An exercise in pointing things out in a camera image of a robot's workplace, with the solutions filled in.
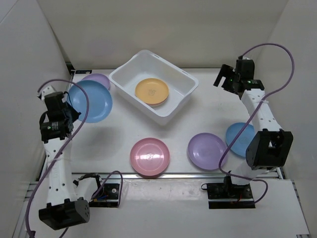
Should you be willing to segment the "blue plate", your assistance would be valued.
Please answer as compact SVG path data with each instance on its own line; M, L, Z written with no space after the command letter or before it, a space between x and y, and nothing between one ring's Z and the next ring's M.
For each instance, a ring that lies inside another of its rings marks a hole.
M238 132L242 129L244 126L244 122L237 122L232 124L226 131L225 140L226 144L229 146L233 139L236 137ZM246 157L246 150L253 140L255 136L255 130L254 127L249 124L247 127L243 130L241 135L237 138L235 143L231 147L231 151L235 153L236 155L245 158Z
M81 86L89 99L89 110L86 123L97 123L104 120L111 112L113 101L109 90L102 84L92 81L83 80L77 83ZM84 119L87 101L84 93L80 88L73 85L68 90L67 101L73 108L81 113L79 121Z

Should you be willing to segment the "orange yellow plate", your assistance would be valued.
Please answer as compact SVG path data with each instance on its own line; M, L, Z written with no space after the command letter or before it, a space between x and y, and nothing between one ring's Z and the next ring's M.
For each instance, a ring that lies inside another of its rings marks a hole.
M157 78L146 78L135 87L135 95L148 105L160 104L169 96L168 85Z

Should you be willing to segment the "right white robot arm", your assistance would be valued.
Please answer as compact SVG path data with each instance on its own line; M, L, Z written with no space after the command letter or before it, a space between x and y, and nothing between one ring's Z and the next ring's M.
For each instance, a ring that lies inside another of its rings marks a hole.
M264 86L254 79L254 73L254 61L239 56L235 67L222 65L214 83L218 86L221 79L225 79L223 89L239 96L252 118L250 123L255 131L245 152L246 160L230 172L231 181L222 186L222 192L228 198L236 197L240 185L249 184L259 174L283 167L293 142L293 134L284 131L273 116L264 98Z

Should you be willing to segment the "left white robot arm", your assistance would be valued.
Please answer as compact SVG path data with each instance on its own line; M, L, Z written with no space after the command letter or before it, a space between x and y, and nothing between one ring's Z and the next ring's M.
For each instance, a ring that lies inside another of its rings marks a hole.
M39 219L56 231L90 219L88 201L75 192L70 154L64 152L66 142L71 140L73 123L80 114L66 101L65 94L52 86L40 90L40 99L47 107L40 117L40 131L48 158L49 188L47 204L39 210Z

